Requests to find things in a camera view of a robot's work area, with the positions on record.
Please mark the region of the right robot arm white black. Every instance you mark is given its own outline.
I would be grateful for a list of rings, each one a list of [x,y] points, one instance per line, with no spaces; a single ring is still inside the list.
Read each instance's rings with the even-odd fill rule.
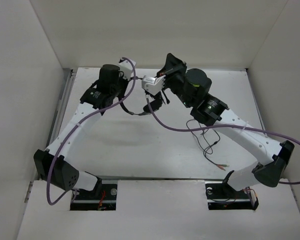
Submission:
[[[196,121],[227,136],[256,159],[253,164],[226,175],[221,185],[225,196],[233,197],[257,184],[270,188],[279,184],[295,147],[291,141],[279,142],[253,131],[226,103],[209,93],[212,80],[203,70],[187,69],[187,64],[172,53],[166,55],[164,66],[156,75],[164,79],[162,89],[169,89],[190,108],[190,115]]]

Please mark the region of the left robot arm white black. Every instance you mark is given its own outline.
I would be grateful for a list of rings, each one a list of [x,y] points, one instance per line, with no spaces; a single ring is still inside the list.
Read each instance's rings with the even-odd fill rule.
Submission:
[[[105,64],[98,79],[83,93],[70,121],[46,149],[38,149],[33,156],[38,176],[46,181],[46,198],[50,205],[50,187],[65,192],[78,190],[90,198],[102,192],[102,179],[92,173],[78,170],[73,155],[91,127],[103,114],[120,105],[132,93],[129,82],[137,79],[136,62],[123,58],[117,65]]]

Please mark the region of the black headphones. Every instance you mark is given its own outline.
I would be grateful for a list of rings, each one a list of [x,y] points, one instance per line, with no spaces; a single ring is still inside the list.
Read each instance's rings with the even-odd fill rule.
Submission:
[[[137,80],[141,80],[141,83],[142,83],[142,78],[140,77],[137,77],[136,79]],[[144,93],[145,93],[145,96],[146,97],[150,97],[152,98],[152,101],[149,102],[149,105],[152,109],[153,112],[159,110],[163,104],[169,104],[170,103],[170,100],[168,99],[167,95],[164,93],[164,89],[162,89],[158,94],[156,95],[151,95],[151,94],[148,94],[145,90],[144,90]],[[136,113],[136,112],[133,112],[133,111],[130,111],[128,110],[128,108],[125,106],[124,102],[122,101],[120,104],[120,107],[122,108],[122,110],[124,112],[126,112],[127,114],[129,115],[135,115],[135,116],[145,116],[145,115],[150,115],[151,114],[151,110],[148,106],[148,104],[146,104],[143,108],[142,108],[142,112],[141,113]]]

